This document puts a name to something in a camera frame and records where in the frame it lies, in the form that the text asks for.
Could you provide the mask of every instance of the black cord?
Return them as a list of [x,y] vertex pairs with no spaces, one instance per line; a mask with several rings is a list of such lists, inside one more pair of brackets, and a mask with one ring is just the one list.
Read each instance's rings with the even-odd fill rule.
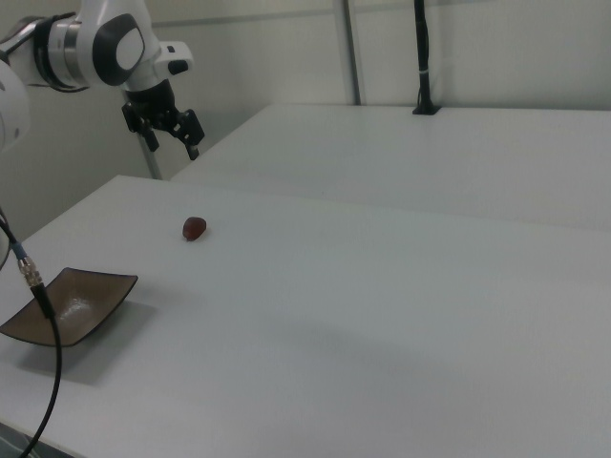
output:
[[[2,208],[0,208],[0,229],[4,231],[4,233],[9,238],[9,242],[12,245],[18,245],[19,242],[15,238],[15,235],[12,233],[12,230],[9,228],[9,222],[7,221],[7,217],[5,216]],[[27,255],[21,248],[24,257]],[[33,435],[30,443],[26,447],[26,449],[19,455],[19,458],[28,458],[30,452],[42,436],[42,432],[47,427],[47,423],[51,418],[51,414],[53,413],[53,408],[55,407],[55,401],[57,400],[57,393],[59,392],[59,383],[61,382],[61,366],[62,366],[62,356],[61,356],[61,337],[59,335],[59,328],[57,327],[57,320],[55,319],[55,313],[53,311],[53,305],[49,300],[49,295],[47,294],[47,290],[45,289],[45,285],[40,282],[36,286],[30,288],[34,298],[38,301],[38,305],[40,306],[43,314],[51,323],[51,328],[53,330],[53,340],[55,342],[55,380],[53,382],[53,391],[51,393],[51,399],[49,400],[49,405],[47,406],[47,411],[45,412],[45,416],[38,427],[38,430]]]
[[47,406],[47,411],[45,412],[45,416],[38,427],[38,430],[33,435],[30,443],[23,450],[23,453],[19,455],[19,458],[27,458],[30,452],[36,447],[42,432],[45,430],[49,419],[51,418],[51,414],[53,412],[53,408],[55,407],[55,400],[57,399],[57,393],[59,391],[59,382],[61,381],[61,366],[62,366],[62,358],[61,358],[61,338],[59,337],[59,328],[57,327],[57,321],[55,320],[55,316],[49,317],[49,321],[51,323],[51,327],[53,328],[53,338],[55,339],[55,381],[53,383],[53,392],[51,394],[51,399],[49,400],[49,405]]
[[2,229],[4,233],[7,235],[7,237],[9,238],[9,242],[11,244],[15,245],[17,243],[17,239],[15,238],[15,235],[12,233],[11,229],[9,228],[9,224],[7,223],[6,219],[0,220],[0,229]]

